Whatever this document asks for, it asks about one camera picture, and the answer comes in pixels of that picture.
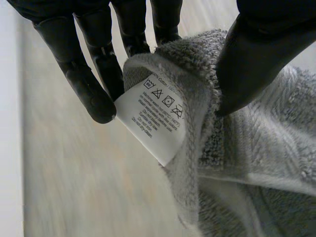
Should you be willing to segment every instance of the white label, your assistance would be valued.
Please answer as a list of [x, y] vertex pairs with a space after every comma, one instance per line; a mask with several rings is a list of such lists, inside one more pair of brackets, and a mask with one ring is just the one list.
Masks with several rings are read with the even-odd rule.
[[117, 118], [166, 166], [185, 136], [183, 103], [178, 91], [156, 74], [115, 101]]

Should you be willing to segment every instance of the white wall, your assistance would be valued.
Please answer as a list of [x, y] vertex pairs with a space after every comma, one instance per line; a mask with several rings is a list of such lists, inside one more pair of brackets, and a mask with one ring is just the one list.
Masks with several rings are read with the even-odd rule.
[[0, 0], [0, 236], [23, 236], [17, 15]]

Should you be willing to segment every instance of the ironing symbol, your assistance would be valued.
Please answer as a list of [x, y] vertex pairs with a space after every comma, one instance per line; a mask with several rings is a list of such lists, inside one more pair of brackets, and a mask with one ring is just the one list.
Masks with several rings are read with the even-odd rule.
[[169, 108], [173, 104], [174, 99], [168, 95], [162, 102]]
[[178, 119], [181, 118], [182, 112], [183, 112], [183, 108], [181, 105], [176, 105], [176, 107], [173, 110], [171, 110], [171, 113], [176, 114], [178, 116]]
[[152, 81], [150, 79], [147, 79], [144, 83], [144, 86], [147, 88], [147, 89], [150, 89], [150, 88], [153, 88], [156, 84], [152, 83]]
[[153, 91], [152, 94], [155, 97], [157, 97], [158, 99], [160, 99], [160, 96], [163, 94], [163, 92], [162, 92], [162, 90], [157, 89], [157, 90]]

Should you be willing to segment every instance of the towel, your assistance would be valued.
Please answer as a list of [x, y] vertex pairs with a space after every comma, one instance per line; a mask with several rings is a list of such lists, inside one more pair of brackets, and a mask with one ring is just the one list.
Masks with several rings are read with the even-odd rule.
[[163, 168], [179, 219], [205, 237], [314, 236], [316, 75], [286, 66], [247, 107], [218, 118], [226, 34], [177, 40], [124, 65], [126, 91], [156, 73], [183, 101], [186, 137]]

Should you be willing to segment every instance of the light gray floor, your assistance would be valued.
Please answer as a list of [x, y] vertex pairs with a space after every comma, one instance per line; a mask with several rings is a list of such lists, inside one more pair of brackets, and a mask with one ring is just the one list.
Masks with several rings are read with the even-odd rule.
[[[146, 35], [155, 46], [148, 3]], [[182, 36], [228, 29], [234, 0], [184, 0]], [[24, 22], [24, 170], [26, 237], [185, 237], [156, 160], [115, 120], [95, 123], [52, 54]], [[113, 43], [123, 65], [113, 13]], [[79, 33], [88, 64], [96, 71]], [[315, 64], [316, 47], [297, 65]]]

